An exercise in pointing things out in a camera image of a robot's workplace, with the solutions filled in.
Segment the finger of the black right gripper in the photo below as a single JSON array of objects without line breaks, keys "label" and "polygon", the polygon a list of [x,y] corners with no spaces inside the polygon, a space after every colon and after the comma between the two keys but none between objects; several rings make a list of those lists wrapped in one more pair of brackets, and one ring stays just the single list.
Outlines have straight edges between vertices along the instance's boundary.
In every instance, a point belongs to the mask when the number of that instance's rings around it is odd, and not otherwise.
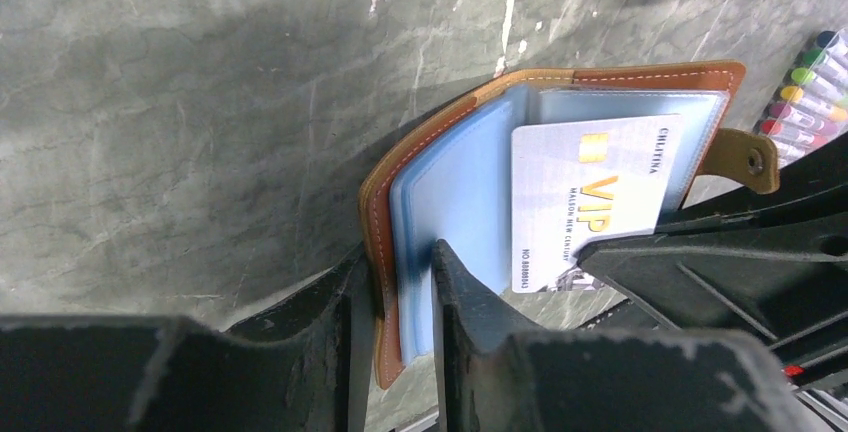
[{"label": "finger of the black right gripper", "polygon": [[580,267],[626,296],[611,327],[746,332],[790,376],[847,371],[847,215],[597,242]]},{"label": "finger of the black right gripper", "polygon": [[780,170],[777,191],[740,187],[660,219],[657,234],[697,234],[806,222],[847,210],[847,136]]}]

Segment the white VIP credit card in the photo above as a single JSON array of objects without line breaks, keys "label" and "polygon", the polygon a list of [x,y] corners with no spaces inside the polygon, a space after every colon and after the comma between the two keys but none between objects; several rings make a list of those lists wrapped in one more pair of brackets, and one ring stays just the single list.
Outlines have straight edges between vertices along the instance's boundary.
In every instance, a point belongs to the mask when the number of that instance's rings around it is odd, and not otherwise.
[{"label": "white VIP credit card", "polygon": [[515,129],[513,291],[555,284],[590,242],[653,231],[684,130],[679,115]]}]

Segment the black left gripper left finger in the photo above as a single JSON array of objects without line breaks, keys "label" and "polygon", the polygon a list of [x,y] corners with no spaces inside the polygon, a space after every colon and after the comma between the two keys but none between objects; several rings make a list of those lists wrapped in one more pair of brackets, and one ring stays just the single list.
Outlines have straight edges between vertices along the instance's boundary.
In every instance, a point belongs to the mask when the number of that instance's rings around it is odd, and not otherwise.
[{"label": "black left gripper left finger", "polygon": [[373,352],[361,248],[218,331],[186,316],[5,315],[5,431],[359,431]]}]

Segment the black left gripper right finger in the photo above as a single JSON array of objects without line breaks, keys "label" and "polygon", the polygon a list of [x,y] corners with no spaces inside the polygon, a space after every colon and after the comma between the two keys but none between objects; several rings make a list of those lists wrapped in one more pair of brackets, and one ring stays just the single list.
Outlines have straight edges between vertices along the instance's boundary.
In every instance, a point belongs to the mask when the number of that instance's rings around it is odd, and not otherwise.
[{"label": "black left gripper right finger", "polygon": [[732,331],[550,330],[432,251],[444,431],[811,431],[776,357]]}]

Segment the brown leather card holder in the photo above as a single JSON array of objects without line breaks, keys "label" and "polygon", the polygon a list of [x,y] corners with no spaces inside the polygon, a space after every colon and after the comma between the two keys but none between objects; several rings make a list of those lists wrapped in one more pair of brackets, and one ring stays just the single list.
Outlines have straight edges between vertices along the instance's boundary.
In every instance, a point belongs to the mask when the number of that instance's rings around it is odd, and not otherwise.
[{"label": "brown leather card holder", "polygon": [[[431,250],[447,241],[496,293],[512,290],[511,135],[526,125],[679,115],[685,130],[653,229],[693,180],[725,177],[760,194],[779,185],[778,151],[720,121],[744,78],[736,61],[600,69],[525,69],[472,89],[402,138],[359,191],[380,293],[375,373],[389,388],[433,348]],[[587,286],[577,265],[548,289]]]}]

